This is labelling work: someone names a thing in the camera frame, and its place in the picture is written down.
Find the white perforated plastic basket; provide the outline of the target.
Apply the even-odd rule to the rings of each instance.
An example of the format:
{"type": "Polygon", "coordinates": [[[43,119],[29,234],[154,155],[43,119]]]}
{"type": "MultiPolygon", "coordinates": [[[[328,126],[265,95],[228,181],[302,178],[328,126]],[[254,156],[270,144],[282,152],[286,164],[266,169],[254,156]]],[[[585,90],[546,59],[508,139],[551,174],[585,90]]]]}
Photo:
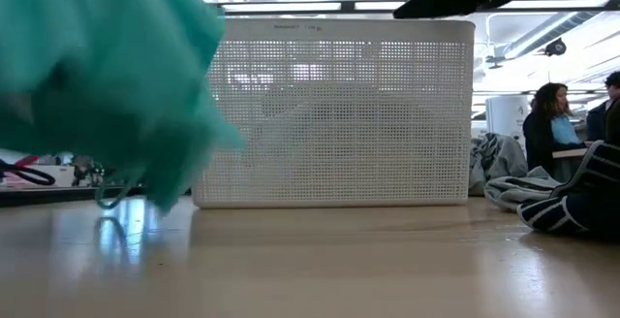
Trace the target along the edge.
{"type": "Polygon", "coordinates": [[[475,25],[231,18],[209,69],[245,145],[200,208],[453,206],[468,198],[475,25]]]}

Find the robot with green lights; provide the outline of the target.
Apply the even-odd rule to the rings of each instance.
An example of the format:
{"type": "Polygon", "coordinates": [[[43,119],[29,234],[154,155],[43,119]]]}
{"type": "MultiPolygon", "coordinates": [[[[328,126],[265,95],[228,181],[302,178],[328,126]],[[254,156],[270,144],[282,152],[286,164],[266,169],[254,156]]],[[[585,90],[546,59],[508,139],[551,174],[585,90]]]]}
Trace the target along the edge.
{"type": "Polygon", "coordinates": [[[104,180],[103,165],[89,156],[75,155],[72,158],[72,166],[74,167],[73,187],[98,187],[104,180]]]}

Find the navy white-striped Puma garment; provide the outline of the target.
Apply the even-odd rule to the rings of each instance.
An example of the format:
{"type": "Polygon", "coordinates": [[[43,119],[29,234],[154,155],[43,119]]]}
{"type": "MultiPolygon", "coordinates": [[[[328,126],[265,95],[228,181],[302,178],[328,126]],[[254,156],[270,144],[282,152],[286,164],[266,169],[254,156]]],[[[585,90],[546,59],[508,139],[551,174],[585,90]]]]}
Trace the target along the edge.
{"type": "Polygon", "coordinates": [[[534,231],[620,240],[620,146],[594,142],[569,181],[516,213],[534,231]]]}

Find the teal garment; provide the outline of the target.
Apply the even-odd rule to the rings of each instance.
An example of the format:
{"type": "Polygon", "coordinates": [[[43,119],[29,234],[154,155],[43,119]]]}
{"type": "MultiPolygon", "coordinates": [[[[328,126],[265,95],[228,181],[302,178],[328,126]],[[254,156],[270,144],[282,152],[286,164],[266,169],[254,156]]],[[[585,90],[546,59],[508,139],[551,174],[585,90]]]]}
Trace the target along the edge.
{"type": "Polygon", "coordinates": [[[0,0],[0,148],[88,156],[169,212],[243,143],[206,77],[224,30],[203,0],[0,0]]]}

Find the white column-shaped appliance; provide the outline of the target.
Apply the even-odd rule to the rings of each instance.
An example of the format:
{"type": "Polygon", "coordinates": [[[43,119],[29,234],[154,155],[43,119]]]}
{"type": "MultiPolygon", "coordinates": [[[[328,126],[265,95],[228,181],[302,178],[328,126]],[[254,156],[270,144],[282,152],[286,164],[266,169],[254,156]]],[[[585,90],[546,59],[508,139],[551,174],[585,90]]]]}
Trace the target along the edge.
{"type": "Polygon", "coordinates": [[[522,125],[530,112],[526,95],[491,97],[485,101],[487,131],[524,143],[522,125]]]}

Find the black neighbouring table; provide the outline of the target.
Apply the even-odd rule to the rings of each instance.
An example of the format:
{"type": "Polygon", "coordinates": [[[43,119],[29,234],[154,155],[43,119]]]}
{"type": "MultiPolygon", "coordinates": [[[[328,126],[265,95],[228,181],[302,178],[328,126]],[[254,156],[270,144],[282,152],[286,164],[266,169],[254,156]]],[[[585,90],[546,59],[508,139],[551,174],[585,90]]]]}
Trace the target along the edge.
{"type": "MultiPolygon", "coordinates": [[[[97,190],[98,187],[4,188],[0,189],[0,208],[95,201],[97,190]]],[[[122,188],[118,186],[107,189],[104,192],[102,203],[106,206],[112,204],[121,190],[122,188]]],[[[144,199],[144,192],[145,189],[143,187],[134,187],[123,198],[123,201],[128,201],[130,198],[144,199]]]]}

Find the black ceiling lamp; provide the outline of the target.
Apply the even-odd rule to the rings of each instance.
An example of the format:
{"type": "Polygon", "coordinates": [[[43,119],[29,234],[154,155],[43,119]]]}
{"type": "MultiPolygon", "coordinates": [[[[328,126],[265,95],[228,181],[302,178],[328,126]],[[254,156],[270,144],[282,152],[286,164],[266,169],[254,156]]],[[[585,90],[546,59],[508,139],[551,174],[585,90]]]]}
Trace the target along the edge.
{"type": "Polygon", "coordinates": [[[551,56],[560,56],[563,55],[567,51],[567,45],[563,42],[561,38],[549,43],[544,48],[544,54],[548,57],[551,56]]]}

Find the pale wooden desk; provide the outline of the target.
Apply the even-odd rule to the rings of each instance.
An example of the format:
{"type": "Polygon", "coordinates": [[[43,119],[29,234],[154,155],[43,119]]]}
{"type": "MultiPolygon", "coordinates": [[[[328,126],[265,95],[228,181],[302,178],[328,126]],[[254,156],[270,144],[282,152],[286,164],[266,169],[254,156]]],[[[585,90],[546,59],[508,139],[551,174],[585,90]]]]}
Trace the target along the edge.
{"type": "Polygon", "coordinates": [[[583,148],[555,151],[552,153],[552,157],[554,159],[582,157],[587,152],[587,150],[588,150],[587,147],[583,147],[583,148]]]}

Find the white box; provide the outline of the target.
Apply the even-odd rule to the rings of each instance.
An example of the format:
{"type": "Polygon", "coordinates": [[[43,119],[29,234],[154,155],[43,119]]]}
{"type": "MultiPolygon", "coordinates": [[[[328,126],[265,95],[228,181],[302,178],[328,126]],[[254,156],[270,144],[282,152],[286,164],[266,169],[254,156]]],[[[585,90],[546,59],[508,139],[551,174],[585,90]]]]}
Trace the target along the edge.
{"type": "Polygon", "coordinates": [[[42,165],[40,166],[40,171],[51,175],[55,179],[54,187],[71,187],[75,179],[74,166],[42,165]]]}

